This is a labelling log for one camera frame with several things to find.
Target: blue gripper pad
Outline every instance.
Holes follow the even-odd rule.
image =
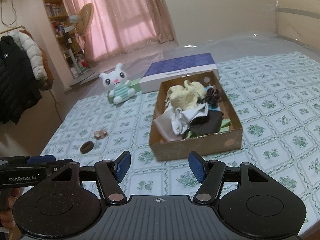
[[[124,176],[127,174],[127,171],[129,170],[131,165],[131,155],[130,152],[126,154],[122,158],[122,160],[118,163],[117,172],[116,172],[116,181],[118,183],[121,183],[124,179]]]
[[[192,153],[189,153],[189,167],[199,183],[204,182],[204,166]]]
[[[36,157],[30,157],[27,161],[27,164],[34,165],[34,164],[41,164],[41,163],[50,163],[55,162],[56,157],[53,155],[43,155],[43,156],[36,156]]]

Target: bed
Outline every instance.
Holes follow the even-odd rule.
[[[125,68],[134,79],[141,77],[152,62],[210,52],[244,135],[240,150],[205,159],[218,159],[229,166],[251,162],[297,194],[307,208],[300,231],[306,236],[319,228],[320,218],[320,53],[288,41],[290,32],[279,32],[286,39],[270,33],[244,33],[219,42],[162,51]],[[113,106],[97,81],[69,112],[42,155],[93,165],[103,159],[114,160],[129,150],[132,165],[120,185],[127,196],[193,196],[199,184],[187,160],[157,162],[148,145],[156,96],[156,92],[138,93],[121,106]],[[109,136],[81,155],[80,146],[102,128]],[[98,194],[94,183],[84,183],[84,187]],[[222,194],[235,188],[236,184],[226,183]]]

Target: black jacket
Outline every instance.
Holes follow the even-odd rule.
[[[18,123],[24,110],[40,99],[30,59],[13,41],[4,36],[0,41],[0,121]]]

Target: person's hand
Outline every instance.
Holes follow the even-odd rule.
[[[12,206],[16,201],[16,197],[18,197],[20,194],[20,190],[18,188],[13,188],[11,191],[11,197],[8,197],[6,202],[7,202],[7,207],[8,209],[5,211],[0,211],[0,220],[1,224],[4,228],[11,230],[14,229],[16,226],[16,223],[13,220],[12,216]]]

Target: brown coat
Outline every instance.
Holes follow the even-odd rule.
[[[32,35],[27,30],[20,30],[19,32],[22,32],[33,39]],[[48,57],[47,57],[46,52],[40,46],[39,46],[39,49],[41,50],[41,53],[42,53],[42,61],[43,61],[44,70],[46,71],[47,76],[48,76],[48,79],[46,81],[39,80],[39,86],[40,86],[39,88],[42,91],[46,91],[46,90],[49,90],[52,88],[54,76],[52,75],[52,72],[49,68]]]

